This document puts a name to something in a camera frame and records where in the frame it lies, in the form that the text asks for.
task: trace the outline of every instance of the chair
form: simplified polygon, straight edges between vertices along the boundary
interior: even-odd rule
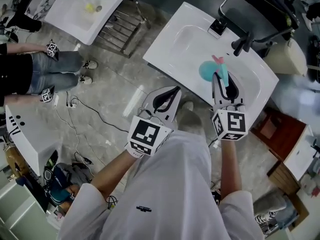
[[[229,25],[232,25],[237,32],[241,31],[242,36],[248,34],[246,29],[242,29],[239,25],[235,24],[224,12],[223,7],[228,0],[225,0],[218,12],[219,15],[224,18]],[[260,40],[254,40],[257,43],[266,43],[271,39],[282,35],[285,40],[289,40],[291,32],[299,27],[299,21],[295,15],[295,8],[292,6],[289,0],[245,0],[252,5],[263,17],[265,17],[278,32],[275,32]]]

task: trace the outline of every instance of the metal rack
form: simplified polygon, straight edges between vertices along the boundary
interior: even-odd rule
[[[134,12],[132,5],[131,10],[126,10],[123,3],[134,4]],[[124,0],[101,29],[93,45],[130,58],[139,42],[139,33],[143,32],[144,27],[151,28],[149,21],[141,13],[139,3]]]

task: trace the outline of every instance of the shoe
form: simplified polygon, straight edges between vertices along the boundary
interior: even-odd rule
[[[215,192],[216,191],[218,194],[220,194],[221,179],[219,179],[215,183],[213,181],[211,183],[213,183],[213,186],[211,187],[211,192]]]
[[[187,101],[182,105],[182,109],[194,111],[194,103],[192,101]]]
[[[98,63],[94,60],[87,60],[82,68],[89,69],[89,70],[95,70],[98,67]]]
[[[306,13],[302,13],[302,18],[304,19],[305,25],[308,28],[308,30],[312,31],[312,22],[313,22],[313,20],[308,19]]]
[[[92,81],[92,78],[89,76],[80,75],[79,82],[85,85],[90,85],[92,84],[93,81]]]

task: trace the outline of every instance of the sink basin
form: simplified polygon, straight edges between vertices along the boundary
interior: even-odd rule
[[[111,14],[123,0],[55,0],[45,21],[91,45]],[[87,4],[100,11],[88,12]]]
[[[234,56],[231,43],[239,37],[231,30],[226,29],[219,39],[209,34],[214,20],[184,2],[143,58],[212,106],[212,83],[201,78],[199,67],[205,61],[213,61],[212,55],[224,57],[228,71],[244,87],[245,116],[247,126],[251,127],[278,78],[252,49]]]

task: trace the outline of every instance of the pink object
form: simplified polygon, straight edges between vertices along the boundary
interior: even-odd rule
[[[212,58],[214,59],[214,62],[217,63],[217,64],[225,63],[224,57],[217,58],[215,55],[212,55]]]

